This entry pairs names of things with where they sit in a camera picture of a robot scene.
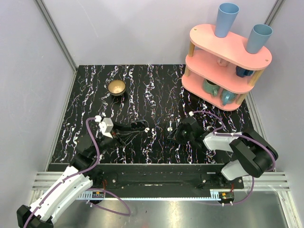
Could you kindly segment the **brown ceramic bowl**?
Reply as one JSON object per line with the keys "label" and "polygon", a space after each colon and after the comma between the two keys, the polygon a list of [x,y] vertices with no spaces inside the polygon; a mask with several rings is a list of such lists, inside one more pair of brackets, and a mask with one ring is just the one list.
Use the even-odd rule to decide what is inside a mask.
{"label": "brown ceramic bowl", "polygon": [[126,90],[126,84],[122,80],[113,80],[108,85],[108,91],[113,96],[120,96]]}

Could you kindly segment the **right blue plastic cup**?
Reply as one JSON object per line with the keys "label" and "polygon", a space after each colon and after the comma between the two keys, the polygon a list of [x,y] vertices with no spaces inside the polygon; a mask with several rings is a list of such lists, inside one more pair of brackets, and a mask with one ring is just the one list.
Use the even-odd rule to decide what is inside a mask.
{"label": "right blue plastic cup", "polygon": [[273,30],[266,24],[256,24],[249,35],[246,45],[246,51],[250,54],[256,54],[268,41]]}

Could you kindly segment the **light blue ceramic mug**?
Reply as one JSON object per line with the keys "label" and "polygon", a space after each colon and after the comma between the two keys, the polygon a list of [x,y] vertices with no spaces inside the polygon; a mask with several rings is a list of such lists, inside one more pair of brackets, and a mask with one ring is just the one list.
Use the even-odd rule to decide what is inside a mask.
{"label": "light blue ceramic mug", "polygon": [[226,90],[226,89],[223,89],[223,91],[220,95],[222,105],[231,104],[236,99],[236,97],[237,97],[237,94],[235,94],[229,90]]}

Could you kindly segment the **dark blue mug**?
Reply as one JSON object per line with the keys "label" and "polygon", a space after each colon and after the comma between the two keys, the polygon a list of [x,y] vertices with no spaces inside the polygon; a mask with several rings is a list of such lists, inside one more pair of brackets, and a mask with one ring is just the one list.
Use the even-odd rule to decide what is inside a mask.
{"label": "dark blue mug", "polygon": [[244,69],[242,67],[236,66],[236,75],[238,77],[246,77],[251,76],[253,74],[253,70]]}

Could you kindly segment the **pink three-tier shelf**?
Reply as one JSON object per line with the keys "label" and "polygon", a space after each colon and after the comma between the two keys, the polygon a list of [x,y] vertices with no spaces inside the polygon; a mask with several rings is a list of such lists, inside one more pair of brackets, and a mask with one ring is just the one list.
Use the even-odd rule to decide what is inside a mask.
{"label": "pink three-tier shelf", "polygon": [[[266,47],[262,47],[256,54],[250,54],[245,50],[247,38],[233,32],[229,32],[225,38],[218,38],[214,31],[215,26],[211,24],[196,25],[190,30],[190,47],[181,83],[186,90],[213,106],[225,111],[234,111],[240,107],[269,66],[272,54]],[[228,61],[229,64],[226,67],[219,66],[218,58]],[[253,70],[253,74],[238,77],[236,66]],[[204,79],[220,86],[217,96],[203,90]],[[231,104],[222,105],[220,95],[223,89],[237,94]]]}

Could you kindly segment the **blue plastic cup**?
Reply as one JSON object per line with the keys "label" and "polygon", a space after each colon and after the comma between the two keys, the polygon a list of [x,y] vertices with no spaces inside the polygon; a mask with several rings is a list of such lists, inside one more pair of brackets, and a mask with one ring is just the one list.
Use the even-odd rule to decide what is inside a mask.
{"label": "blue plastic cup", "polygon": [[228,35],[238,13],[238,5],[229,2],[220,4],[216,20],[215,36],[218,38],[225,38]]}
{"label": "blue plastic cup", "polygon": [[246,51],[250,54],[256,54],[268,41],[273,30],[266,24],[256,24],[249,35],[246,45]]}

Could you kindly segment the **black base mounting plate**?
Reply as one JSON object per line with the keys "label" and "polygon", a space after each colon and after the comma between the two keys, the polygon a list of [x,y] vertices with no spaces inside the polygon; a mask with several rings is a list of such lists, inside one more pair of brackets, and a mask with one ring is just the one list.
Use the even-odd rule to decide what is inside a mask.
{"label": "black base mounting plate", "polygon": [[222,168],[221,164],[100,164],[84,176],[94,187],[120,195],[244,188],[241,177],[226,180],[220,173]]}

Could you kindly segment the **left blue plastic cup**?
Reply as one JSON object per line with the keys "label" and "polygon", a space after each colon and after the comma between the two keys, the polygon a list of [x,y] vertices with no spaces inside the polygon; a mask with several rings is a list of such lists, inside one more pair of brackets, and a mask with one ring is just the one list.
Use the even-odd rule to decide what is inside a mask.
{"label": "left blue plastic cup", "polygon": [[228,35],[238,13],[238,5],[229,2],[220,4],[216,20],[215,36],[218,38],[225,38]]}

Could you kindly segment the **pink mug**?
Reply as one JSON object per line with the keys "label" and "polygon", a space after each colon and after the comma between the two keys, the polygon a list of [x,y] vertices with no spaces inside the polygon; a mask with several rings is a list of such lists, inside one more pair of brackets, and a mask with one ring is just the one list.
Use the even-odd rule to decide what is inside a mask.
{"label": "pink mug", "polygon": [[217,59],[217,64],[218,64],[220,67],[226,67],[226,66],[229,64],[229,62],[226,61],[226,60],[224,60],[224,59],[222,59],[222,58],[218,58],[218,59]]}

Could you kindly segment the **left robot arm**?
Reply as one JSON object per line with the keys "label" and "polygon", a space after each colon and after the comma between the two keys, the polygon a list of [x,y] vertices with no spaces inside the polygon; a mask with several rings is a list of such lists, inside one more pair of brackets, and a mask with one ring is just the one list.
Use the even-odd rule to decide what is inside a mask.
{"label": "left robot arm", "polygon": [[85,197],[85,201],[96,207],[109,192],[103,171],[97,169],[101,151],[112,145],[126,146],[133,140],[133,133],[147,129],[145,120],[124,125],[99,115],[88,118],[85,124],[87,135],[80,137],[77,153],[63,174],[30,206],[18,208],[20,228],[52,228],[62,213],[87,191],[92,196]]}

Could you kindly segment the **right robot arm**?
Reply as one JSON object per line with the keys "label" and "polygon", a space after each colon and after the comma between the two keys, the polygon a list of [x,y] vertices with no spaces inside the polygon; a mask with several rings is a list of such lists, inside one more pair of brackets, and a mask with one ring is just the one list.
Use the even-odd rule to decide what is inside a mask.
{"label": "right robot arm", "polygon": [[215,177],[220,188],[227,188],[234,179],[242,176],[259,178],[264,172],[274,169],[278,159],[276,150],[255,130],[209,133],[199,126],[194,117],[183,119],[167,139],[178,144],[190,143],[198,150],[233,152],[236,160],[227,163]]}

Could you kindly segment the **black earbud charging case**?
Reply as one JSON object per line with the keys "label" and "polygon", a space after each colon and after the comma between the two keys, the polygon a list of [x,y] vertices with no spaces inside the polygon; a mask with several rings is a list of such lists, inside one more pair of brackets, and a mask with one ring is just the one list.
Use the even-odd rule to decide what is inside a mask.
{"label": "black earbud charging case", "polygon": [[131,122],[131,129],[137,131],[143,131],[147,128],[147,122],[145,120],[138,120]]}

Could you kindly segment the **green ceramic mug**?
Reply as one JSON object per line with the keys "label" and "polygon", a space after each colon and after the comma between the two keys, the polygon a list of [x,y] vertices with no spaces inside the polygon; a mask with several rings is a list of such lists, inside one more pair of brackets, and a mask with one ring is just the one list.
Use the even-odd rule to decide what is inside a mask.
{"label": "green ceramic mug", "polygon": [[212,95],[212,96],[217,96],[218,95],[218,91],[220,89],[220,86],[207,80],[207,79],[204,79],[203,81],[203,90]]}

